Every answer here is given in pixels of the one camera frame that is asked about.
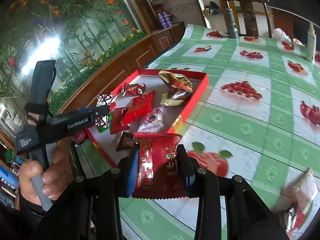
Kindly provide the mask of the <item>person left hand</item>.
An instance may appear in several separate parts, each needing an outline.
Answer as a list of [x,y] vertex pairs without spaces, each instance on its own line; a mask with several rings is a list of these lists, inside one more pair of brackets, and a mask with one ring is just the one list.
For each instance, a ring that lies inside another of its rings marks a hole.
[[50,200],[57,200],[66,187],[73,181],[69,161],[69,147],[71,141],[66,138],[57,143],[56,148],[52,152],[52,165],[43,170],[38,161],[25,161],[19,172],[20,192],[23,198],[35,205],[41,205],[40,199],[35,192],[31,179],[36,176],[42,176],[44,186],[42,192]]

